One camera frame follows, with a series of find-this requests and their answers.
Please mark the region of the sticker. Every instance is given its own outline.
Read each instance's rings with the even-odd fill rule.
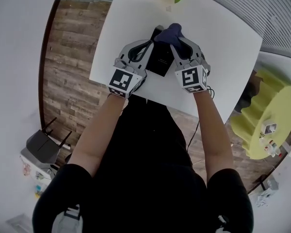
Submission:
[[[184,70],[182,72],[183,86],[199,83],[197,68]]]
[[[204,69],[203,69],[203,81],[202,81],[202,83],[205,87],[207,86],[207,73]]]
[[[189,87],[189,88],[185,88],[185,89],[190,93],[204,90],[200,85]]]
[[[115,70],[115,73],[109,85],[112,85],[114,87],[117,87],[121,90],[126,91],[131,79],[132,79],[132,74],[117,69]]]
[[[113,88],[110,88],[110,87],[109,87],[109,91],[111,93],[115,94],[115,95],[120,96],[120,97],[123,97],[123,98],[125,97],[125,93],[124,92],[114,90]]]
[[[135,90],[137,90],[139,84],[140,84],[140,82],[138,82],[138,83],[136,84],[136,86],[135,86],[135,87],[130,91],[130,93],[129,93],[129,97],[131,96],[131,94],[133,94],[133,92],[134,92]]]

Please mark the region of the black cable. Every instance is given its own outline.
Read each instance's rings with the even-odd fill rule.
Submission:
[[[190,144],[191,144],[191,142],[192,142],[192,140],[193,140],[193,138],[194,138],[194,136],[195,136],[195,134],[196,134],[196,132],[197,132],[198,126],[199,126],[199,120],[198,120],[198,123],[197,123],[196,129],[195,129],[195,132],[194,132],[194,134],[193,134],[193,136],[192,136],[192,138],[191,138],[191,140],[190,140],[190,142],[189,142],[189,144],[188,144],[188,148],[186,149],[187,152],[189,151]]]
[[[213,90],[209,85],[207,86],[207,88],[208,88],[208,87],[209,87],[209,89],[207,89],[207,90],[210,91],[210,96],[211,96],[211,98],[213,99],[213,98],[214,98],[214,90]],[[199,126],[199,120],[198,120],[198,123],[197,123],[196,129],[195,129],[195,132],[194,132],[194,134],[193,134],[193,136],[192,136],[192,138],[191,138],[191,140],[190,140],[190,142],[189,142],[189,144],[188,144],[188,148],[186,149],[187,152],[189,151],[190,144],[191,144],[191,142],[192,142],[192,140],[193,140],[193,138],[194,138],[194,136],[195,136],[195,134],[196,134],[196,132],[197,132],[198,126]]]

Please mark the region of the ribbed wall panel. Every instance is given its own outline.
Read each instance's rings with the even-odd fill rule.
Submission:
[[[263,37],[261,50],[291,57],[291,0],[215,0]]]

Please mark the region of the round table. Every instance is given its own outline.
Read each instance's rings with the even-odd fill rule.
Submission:
[[[268,153],[259,142],[261,125],[271,119],[277,123],[272,134],[264,136],[281,146],[291,131],[291,83],[266,69],[256,73],[263,79],[259,93],[251,99],[251,105],[243,108],[241,114],[231,118],[231,126],[236,135],[243,139],[242,147],[251,159],[266,158]]]

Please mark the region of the person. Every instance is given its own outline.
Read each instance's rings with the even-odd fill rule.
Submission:
[[[252,206],[225,126],[208,91],[194,99],[207,186],[166,106],[132,95],[122,110],[125,99],[111,94],[38,200],[34,232],[54,232],[57,215],[76,205],[82,232],[252,232]]]

